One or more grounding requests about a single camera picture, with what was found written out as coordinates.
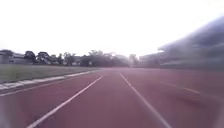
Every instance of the white lane line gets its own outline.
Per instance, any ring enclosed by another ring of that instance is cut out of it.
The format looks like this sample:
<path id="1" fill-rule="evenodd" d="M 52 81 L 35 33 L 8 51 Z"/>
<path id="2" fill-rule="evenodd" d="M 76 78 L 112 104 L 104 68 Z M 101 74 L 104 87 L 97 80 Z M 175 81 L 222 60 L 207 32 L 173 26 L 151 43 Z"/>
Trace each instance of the white lane line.
<path id="1" fill-rule="evenodd" d="M 189 88 L 183 88 L 183 89 L 185 89 L 185 90 L 187 90 L 187 91 L 190 91 L 190 92 L 193 92 L 193 93 L 200 94 L 200 92 L 195 91 L 195 90 L 192 90 L 192 89 L 189 89 Z"/>
<path id="2" fill-rule="evenodd" d="M 175 84 L 171 84 L 171 83 L 167 83 L 167 82 L 163 82 L 163 81 L 159 81 L 160 83 L 163 83 L 163 84 L 166 84 L 166 85 L 170 85 L 170 86 L 174 86 L 174 87 L 176 87 L 177 85 L 175 85 Z"/>
<path id="3" fill-rule="evenodd" d="M 171 84 L 171 83 L 167 83 L 167 82 L 163 82 L 163 81 L 159 81 L 159 82 L 160 82 L 160 83 L 163 83 L 163 84 L 166 84 L 166 85 L 174 86 L 174 87 L 177 87 L 177 88 L 180 88 L 180 89 L 184 89 L 184 90 L 187 90 L 187 91 L 190 91 L 190 92 L 193 92 L 193 93 L 200 94 L 200 92 L 195 91 L 195 90 L 193 90 L 193 89 L 189 89 L 189 88 L 181 88 L 181 87 L 178 87 L 178 86 L 175 85 L 175 84 Z"/>
<path id="4" fill-rule="evenodd" d="M 142 102 L 150 109 L 153 114 L 161 121 L 166 128 L 172 128 L 171 125 L 161 116 L 161 114 L 131 85 L 131 83 L 120 73 L 120 76 L 126 81 L 131 89 L 137 94 Z"/>
<path id="5" fill-rule="evenodd" d="M 67 80 L 71 80 L 73 78 L 74 77 L 67 78 L 67 79 L 62 79 L 60 81 L 55 81 L 55 82 L 51 82 L 51 83 L 47 83 L 47 84 L 43 84 L 43 85 L 40 85 L 40 86 L 34 86 L 34 87 L 30 87 L 30 88 L 28 87 L 28 88 L 21 89 L 21 90 L 17 90 L 17 91 L 12 91 L 12 92 L 8 92 L 8 93 L 0 94 L 0 97 L 8 96 L 8 95 L 13 95 L 13 94 L 16 94 L 16 93 L 25 92 L 25 91 L 29 91 L 29 90 L 33 90 L 33 89 L 37 89 L 37 88 L 42 88 L 42 87 L 50 86 L 50 85 L 53 85 L 53 84 L 58 84 L 58 83 L 61 83 L 61 82 L 67 81 Z"/>
<path id="6" fill-rule="evenodd" d="M 63 103 L 61 103 L 56 108 L 54 108 L 51 111 L 49 111 L 48 113 L 46 113 L 44 116 L 42 116 L 41 118 L 39 118 L 38 120 L 36 120 L 32 124 L 28 125 L 26 128 L 35 128 L 40 123 L 42 123 L 44 120 L 46 120 L 48 117 L 50 117 L 51 115 L 53 115 L 54 113 L 56 113 L 59 109 L 61 109 L 62 107 L 64 107 L 66 104 L 70 103 L 74 98 L 76 98 L 81 93 L 83 93 L 84 91 L 86 91 L 89 87 L 91 87 L 92 85 L 94 85 L 101 78 L 103 78 L 103 76 L 101 76 L 98 79 L 96 79 L 95 81 L 93 81 L 91 84 L 89 84 L 88 86 L 86 86 L 85 88 L 83 88 L 81 91 L 79 91 L 78 93 L 76 93 L 75 95 L 73 95 L 71 98 L 69 98 L 68 100 L 64 101 Z"/>

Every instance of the grass field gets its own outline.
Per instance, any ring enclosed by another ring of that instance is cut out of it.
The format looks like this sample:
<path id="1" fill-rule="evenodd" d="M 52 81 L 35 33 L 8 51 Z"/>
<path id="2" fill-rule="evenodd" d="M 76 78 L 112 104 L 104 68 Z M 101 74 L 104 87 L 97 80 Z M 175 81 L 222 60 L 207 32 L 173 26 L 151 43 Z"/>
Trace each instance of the grass field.
<path id="1" fill-rule="evenodd" d="M 87 67 L 0 64 L 0 83 L 96 70 Z"/>

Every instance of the tree line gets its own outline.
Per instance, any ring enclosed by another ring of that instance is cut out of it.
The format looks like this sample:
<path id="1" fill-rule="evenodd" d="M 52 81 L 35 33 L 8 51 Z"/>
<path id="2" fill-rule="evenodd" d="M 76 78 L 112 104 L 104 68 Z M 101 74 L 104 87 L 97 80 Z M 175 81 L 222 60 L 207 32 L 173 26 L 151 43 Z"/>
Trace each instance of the tree line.
<path id="1" fill-rule="evenodd" d="M 103 53 L 101 50 L 91 50 L 88 55 L 76 56 L 75 53 L 49 55 L 47 52 L 39 52 L 37 55 L 32 51 L 26 51 L 24 59 L 34 64 L 85 66 L 85 67 L 128 67 L 130 60 L 123 55 Z"/>

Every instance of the running track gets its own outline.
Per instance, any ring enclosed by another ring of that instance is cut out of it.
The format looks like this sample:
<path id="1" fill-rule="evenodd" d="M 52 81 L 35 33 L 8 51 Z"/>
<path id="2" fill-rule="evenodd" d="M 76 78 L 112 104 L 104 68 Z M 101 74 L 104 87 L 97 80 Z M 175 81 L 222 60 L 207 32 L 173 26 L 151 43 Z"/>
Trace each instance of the running track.
<path id="1" fill-rule="evenodd" d="M 222 72 L 105 69 L 2 92 L 0 128 L 224 128 L 223 83 Z"/>

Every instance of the sky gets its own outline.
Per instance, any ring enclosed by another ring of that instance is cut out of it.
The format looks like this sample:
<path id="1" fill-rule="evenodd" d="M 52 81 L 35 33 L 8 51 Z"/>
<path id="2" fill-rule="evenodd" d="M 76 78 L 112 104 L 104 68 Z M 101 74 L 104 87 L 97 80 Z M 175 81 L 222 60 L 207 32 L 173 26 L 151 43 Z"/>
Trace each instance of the sky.
<path id="1" fill-rule="evenodd" d="M 141 56 L 223 15 L 223 0 L 1 0 L 0 49 Z"/>

